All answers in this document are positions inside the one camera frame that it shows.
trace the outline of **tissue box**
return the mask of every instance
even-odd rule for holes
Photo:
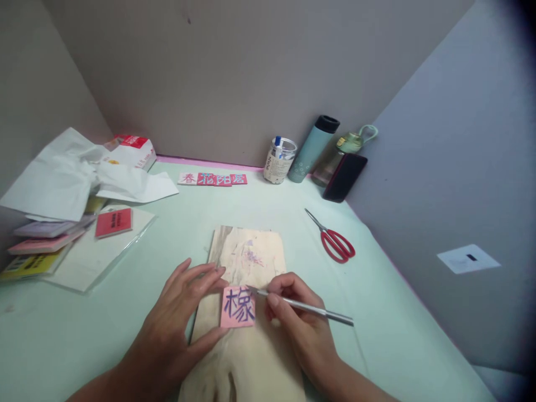
[[[148,138],[118,135],[104,144],[110,154],[101,162],[129,165],[148,171],[156,161],[156,152]]]

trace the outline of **carving knife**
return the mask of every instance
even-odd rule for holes
[[[266,290],[257,289],[257,288],[254,288],[253,286],[249,286],[249,285],[247,285],[247,287],[253,293],[255,293],[256,295],[264,296],[264,297],[268,296],[268,292]],[[287,303],[289,303],[294,308],[297,308],[299,310],[303,310],[303,311],[306,311],[306,312],[318,314],[318,315],[321,315],[323,317],[326,317],[326,318],[329,318],[329,319],[332,319],[332,320],[335,320],[335,321],[339,321],[340,323],[343,323],[343,324],[346,324],[348,326],[353,327],[353,319],[351,317],[347,317],[346,315],[337,314],[337,313],[334,313],[334,312],[331,312],[331,311],[328,311],[328,310],[324,310],[323,308],[320,308],[320,307],[314,307],[314,306],[311,306],[309,304],[301,303],[301,302],[296,301],[296,300],[287,299],[287,298],[284,298],[284,297],[281,297],[281,298],[284,301],[286,301]]]

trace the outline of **wood grain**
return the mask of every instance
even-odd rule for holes
[[[286,272],[281,237],[275,232],[220,226],[214,232],[209,262],[225,266],[231,285],[266,286]],[[179,402],[305,401],[300,367],[282,328],[264,316],[257,298],[254,327],[236,328],[202,359],[184,380]],[[192,342],[219,325],[221,294],[199,304]]]

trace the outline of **light green desk mat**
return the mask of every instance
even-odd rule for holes
[[[234,172],[161,162],[151,169],[162,171],[175,182],[184,172]],[[346,202],[323,200],[309,179],[272,185],[262,173],[244,173],[247,185],[179,186],[178,195],[135,205],[156,221],[89,295],[38,281],[0,287],[0,400],[62,401],[114,366],[175,266],[207,261],[218,225],[279,232],[287,270],[328,309],[354,318],[354,329],[331,323],[341,357],[387,392],[412,402],[494,400]],[[304,208],[345,236],[356,256],[331,260]],[[306,392],[320,400],[310,385]]]

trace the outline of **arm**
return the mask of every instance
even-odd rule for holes
[[[224,267],[212,263],[187,270],[190,262],[187,259],[171,274],[121,362],[68,402],[163,401],[228,332],[213,328],[188,345],[184,332],[201,298],[229,285],[221,279]]]
[[[327,398],[335,402],[396,401],[339,358],[327,318],[294,310],[281,298],[325,308],[324,301],[298,275],[276,276],[268,292],[268,320],[279,319],[303,371]]]

